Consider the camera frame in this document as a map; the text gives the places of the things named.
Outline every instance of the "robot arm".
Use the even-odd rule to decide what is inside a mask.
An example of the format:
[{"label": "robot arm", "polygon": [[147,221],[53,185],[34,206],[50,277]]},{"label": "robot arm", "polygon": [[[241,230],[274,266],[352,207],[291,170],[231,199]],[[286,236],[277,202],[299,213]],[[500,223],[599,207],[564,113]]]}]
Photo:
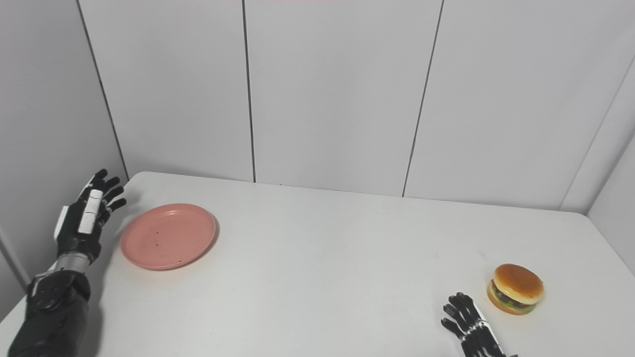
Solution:
[{"label": "robot arm", "polygon": [[101,252],[102,226],[126,204],[119,178],[105,180],[100,170],[77,201],[64,206],[55,228],[57,262],[37,275],[27,291],[25,321],[9,348],[9,357],[75,357],[88,317],[90,285],[84,275]]}]

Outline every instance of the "tabletop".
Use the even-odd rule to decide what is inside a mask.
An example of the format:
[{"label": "tabletop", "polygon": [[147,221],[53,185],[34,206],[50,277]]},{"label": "tabletop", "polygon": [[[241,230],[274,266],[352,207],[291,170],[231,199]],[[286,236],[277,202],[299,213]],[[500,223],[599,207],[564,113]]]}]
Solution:
[{"label": "tabletop", "polygon": [[[142,172],[90,268],[80,356],[462,356],[439,323],[471,295],[508,354],[635,356],[635,277],[577,213]],[[188,266],[148,271],[117,241],[168,203],[214,214],[215,244]],[[537,273],[543,301],[505,314],[486,287],[498,265]],[[0,323],[8,347],[24,301]]]}]

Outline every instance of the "burger patty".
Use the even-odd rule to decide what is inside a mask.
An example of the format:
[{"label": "burger patty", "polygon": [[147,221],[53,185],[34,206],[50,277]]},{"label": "burger patty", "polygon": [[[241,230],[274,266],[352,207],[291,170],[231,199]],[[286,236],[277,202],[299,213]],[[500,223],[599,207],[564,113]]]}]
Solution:
[{"label": "burger patty", "polygon": [[494,284],[493,280],[491,281],[491,289],[493,290],[496,298],[506,306],[513,307],[514,309],[518,309],[518,310],[529,310],[529,309],[533,310],[533,308],[536,306],[535,304],[534,305],[523,304],[522,302],[518,302],[510,298],[509,296],[505,295],[503,292],[501,292],[498,289],[496,284]]}]

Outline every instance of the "panel seam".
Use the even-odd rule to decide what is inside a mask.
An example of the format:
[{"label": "panel seam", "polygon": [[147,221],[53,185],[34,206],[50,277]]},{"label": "panel seam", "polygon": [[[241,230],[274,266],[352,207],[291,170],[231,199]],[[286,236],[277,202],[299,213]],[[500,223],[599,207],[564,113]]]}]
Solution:
[{"label": "panel seam", "polygon": [[251,171],[253,172],[253,181],[256,182],[256,155],[253,144],[253,114],[251,111],[251,79],[249,71],[249,46],[247,44],[247,12],[245,10],[243,0],[243,34],[244,34],[244,62],[247,71],[247,103],[249,107],[249,133],[251,138]]},{"label": "panel seam", "polygon": [[8,238],[2,230],[2,227],[0,227],[0,255],[4,256],[4,259],[9,265],[9,269],[11,269],[11,272],[15,276],[15,279],[18,281],[18,284],[20,284],[22,290],[27,291],[27,287],[30,283],[29,274],[27,273],[26,269],[24,269],[24,266],[20,262],[18,255],[13,250],[13,247],[8,241]]},{"label": "panel seam", "polygon": [[[606,117],[608,116],[608,113],[611,112],[611,108],[613,107],[613,104],[615,103],[615,99],[617,98],[617,95],[620,93],[620,90],[622,89],[622,86],[624,85],[624,81],[626,80],[626,76],[628,76],[629,72],[631,71],[634,62],[635,62],[635,55],[633,55],[633,58],[631,59],[631,64],[629,65],[628,69],[624,73],[624,76],[622,77],[620,85],[617,86],[617,90],[615,91],[615,94],[613,95],[613,98],[611,99],[611,103],[608,105],[608,108],[606,109],[606,112],[604,113],[604,116],[602,117],[602,120],[600,121],[598,129],[596,130],[595,134],[593,135],[593,138],[591,139],[591,143],[587,147],[587,150],[584,153],[584,157],[582,158],[582,161],[578,165],[578,170],[575,172],[575,175],[573,176],[573,180],[571,180],[571,183],[569,184],[569,187],[566,189],[565,195],[562,197],[562,201],[560,202],[560,205],[558,206],[558,210],[559,211],[562,210],[562,206],[565,203],[566,197],[569,195],[569,191],[571,191],[571,188],[573,187],[573,183],[575,182],[575,179],[577,179],[578,175],[580,175],[580,170],[582,169],[582,165],[584,165],[584,161],[586,161],[586,159],[587,159],[587,157],[589,155],[589,152],[591,151],[591,147],[593,147],[593,143],[595,143],[595,140],[597,139],[598,134],[599,134],[600,130],[602,129],[602,126],[604,125],[604,122],[606,121]],[[617,160],[619,160],[621,158],[623,153],[624,153],[624,151],[622,151],[622,153],[618,155]],[[585,209],[587,213],[591,209],[591,206],[593,205],[593,202],[595,202],[595,200],[598,198],[598,195],[602,191],[602,188],[604,188],[604,185],[606,184],[606,181],[608,180],[608,177],[610,176],[611,172],[615,169],[615,165],[616,164],[617,164],[617,161],[613,165],[613,168],[609,172],[606,173],[605,179],[603,180],[604,182],[601,184],[601,187],[599,187],[599,189],[597,190],[597,193],[596,193],[595,198],[593,199],[591,205]]]},{"label": "panel seam", "polygon": [[445,0],[441,0],[441,7],[439,8],[439,18],[437,19],[437,26],[434,31],[434,40],[432,41],[432,50],[430,51],[430,60],[428,61],[428,70],[425,74],[424,92],[421,95],[421,103],[419,105],[419,115],[417,116],[417,125],[415,126],[415,136],[412,139],[412,148],[410,149],[410,157],[408,158],[408,168],[406,169],[406,179],[403,182],[403,190],[401,191],[401,197],[406,195],[406,186],[408,185],[408,176],[410,175],[410,165],[412,164],[412,156],[415,153],[415,145],[417,143],[417,133],[419,131],[419,123],[421,122],[421,112],[424,108],[425,92],[428,89],[428,80],[430,79],[430,69],[432,68],[432,59],[434,58],[434,49],[436,47],[437,37],[439,36],[439,28],[441,26],[441,15],[443,14],[443,5]]},{"label": "panel seam", "polygon": [[97,59],[95,58],[95,51],[93,50],[93,44],[90,41],[90,36],[88,35],[88,28],[86,27],[86,20],[84,19],[84,13],[81,9],[81,4],[79,4],[79,0],[75,0],[77,3],[77,9],[79,10],[79,17],[81,18],[81,23],[84,28],[84,33],[86,34],[86,40],[88,42],[88,48],[90,49],[90,56],[93,59],[93,65],[95,66],[95,72],[97,73],[97,79],[99,80],[99,88],[102,91],[102,96],[104,98],[104,104],[106,105],[106,111],[108,112],[108,118],[110,119],[110,126],[112,127],[112,133],[115,136],[115,143],[117,144],[117,150],[119,151],[119,157],[121,158],[121,164],[123,165],[123,171],[126,175],[126,180],[130,181],[130,175],[128,175],[128,167],[126,166],[126,161],[123,158],[123,151],[121,150],[121,144],[119,143],[119,137],[117,136],[117,130],[115,129],[115,123],[112,120],[112,113],[110,112],[110,105],[108,104],[108,98],[106,97],[106,92],[104,90],[104,83],[102,82],[102,75],[99,73],[99,67],[97,66]]}]

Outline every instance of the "bottom bun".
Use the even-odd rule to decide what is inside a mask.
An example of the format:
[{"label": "bottom bun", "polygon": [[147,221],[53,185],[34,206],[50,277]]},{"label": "bottom bun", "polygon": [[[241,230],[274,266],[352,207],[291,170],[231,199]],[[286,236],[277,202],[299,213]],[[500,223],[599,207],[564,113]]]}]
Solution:
[{"label": "bottom bun", "polygon": [[514,309],[513,307],[509,307],[509,306],[505,306],[503,305],[497,298],[496,296],[494,296],[494,293],[492,292],[492,286],[491,283],[490,285],[487,286],[487,297],[490,298],[490,301],[492,304],[494,304],[494,306],[496,306],[497,308],[499,308],[500,310],[505,311],[508,314],[512,314],[512,315],[525,315],[531,312],[531,310],[527,311],[527,310],[517,310]]}]

